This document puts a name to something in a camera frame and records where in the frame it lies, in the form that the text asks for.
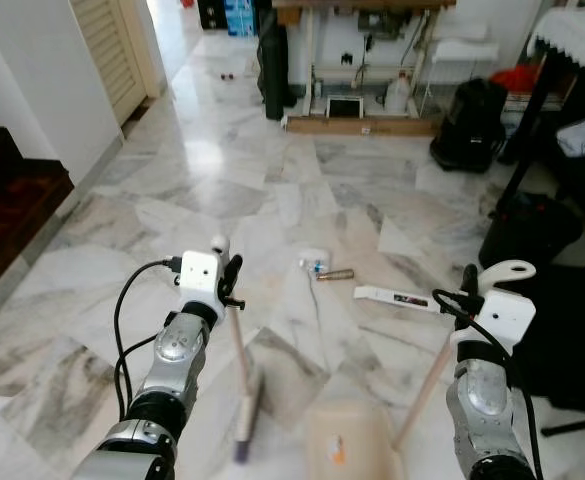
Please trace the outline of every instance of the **cylindrical container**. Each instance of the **cylindrical container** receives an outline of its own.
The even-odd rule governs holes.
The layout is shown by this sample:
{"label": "cylindrical container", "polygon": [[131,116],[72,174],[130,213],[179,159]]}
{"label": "cylindrical container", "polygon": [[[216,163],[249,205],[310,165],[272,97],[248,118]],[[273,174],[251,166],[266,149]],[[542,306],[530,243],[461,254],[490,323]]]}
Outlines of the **cylindrical container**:
{"label": "cylindrical container", "polygon": [[316,274],[316,279],[321,281],[328,280],[349,280],[354,278],[354,270],[348,268],[346,270],[335,270],[334,272],[321,272]]}
{"label": "cylindrical container", "polygon": [[307,416],[310,480],[399,480],[387,418],[369,402],[339,400]]}

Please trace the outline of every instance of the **marble floor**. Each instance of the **marble floor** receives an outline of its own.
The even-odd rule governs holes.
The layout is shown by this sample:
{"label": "marble floor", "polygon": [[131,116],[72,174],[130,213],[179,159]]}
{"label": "marble floor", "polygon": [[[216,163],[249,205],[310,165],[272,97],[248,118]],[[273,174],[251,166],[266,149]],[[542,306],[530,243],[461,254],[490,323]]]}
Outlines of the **marble floor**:
{"label": "marble floor", "polygon": [[[425,138],[287,134],[263,115],[253,40],[196,31],[184,42],[192,48],[169,91],[0,311],[0,478],[71,475],[116,420],[112,313],[123,282],[146,261],[206,250],[216,233],[244,256],[237,297],[247,301],[244,340],[265,392],[251,461],[239,468],[237,372],[228,325],[216,328],[179,443],[179,479],[307,478],[308,408],[368,399],[396,431],[446,341],[450,319],[355,301],[353,288],[458,285],[510,170],[443,173]],[[236,79],[222,81],[223,71]],[[544,181],[543,172],[526,179],[530,188]],[[298,267],[307,247],[329,249],[334,268],[356,278],[313,282]],[[123,305],[125,344],[160,329],[177,297],[168,273],[141,276]],[[150,360],[149,348],[132,355],[136,382]],[[462,478],[444,401],[451,375],[452,365],[400,452],[404,479]],[[536,404],[540,424],[568,417]],[[541,455],[547,479],[585,480],[585,432],[542,440]]]}

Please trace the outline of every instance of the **wooden board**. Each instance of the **wooden board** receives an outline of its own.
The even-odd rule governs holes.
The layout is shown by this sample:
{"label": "wooden board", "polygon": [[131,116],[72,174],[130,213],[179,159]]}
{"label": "wooden board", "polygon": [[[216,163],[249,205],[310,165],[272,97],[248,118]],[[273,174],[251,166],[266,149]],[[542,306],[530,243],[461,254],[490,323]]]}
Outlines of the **wooden board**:
{"label": "wooden board", "polygon": [[395,135],[434,136],[438,125],[414,118],[366,117],[327,118],[323,116],[289,116],[286,130],[295,133],[338,134],[338,135]]}
{"label": "wooden board", "polygon": [[453,7],[456,0],[272,0],[274,8],[347,7],[347,8],[414,8],[438,9]]}
{"label": "wooden board", "polygon": [[300,8],[279,8],[276,11],[276,20],[279,25],[290,27],[301,22]]}

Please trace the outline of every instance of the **plastic container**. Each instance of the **plastic container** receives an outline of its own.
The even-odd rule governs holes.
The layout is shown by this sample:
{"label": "plastic container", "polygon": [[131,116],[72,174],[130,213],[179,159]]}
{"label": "plastic container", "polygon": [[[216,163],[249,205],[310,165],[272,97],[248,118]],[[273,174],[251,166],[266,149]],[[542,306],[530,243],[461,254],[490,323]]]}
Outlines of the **plastic container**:
{"label": "plastic container", "polygon": [[231,37],[251,37],[256,31],[256,19],[252,10],[226,10],[228,34]]}
{"label": "plastic container", "polygon": [[410,96],[410,84],[404,73],[394,80],[385,95],[385,111],[392,114],[405,113]]}
{"label": "plastic container", "polygon": [[400,480],[387,424],[383,412],[368,402],[313,407],[306,424],[309,480]]}
{"label": "plastic container", "polygon": [[252,0],[224,0],[224,4],[226,12],[234,10],[254,10]]}

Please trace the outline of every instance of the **small bottle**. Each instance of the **small bottle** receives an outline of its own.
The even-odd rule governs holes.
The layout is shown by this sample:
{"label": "small bottle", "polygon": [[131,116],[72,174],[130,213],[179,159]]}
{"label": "small bottle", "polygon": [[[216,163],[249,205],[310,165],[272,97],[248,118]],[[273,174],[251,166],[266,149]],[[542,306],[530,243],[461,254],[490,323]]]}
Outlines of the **small bottle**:
{"label": "small bottle", "polygon": [[399,78],[394,80],[385,94],[385,111],[400,115],[405,113],[410,96],[410,84],[404,72],[399,73]]}

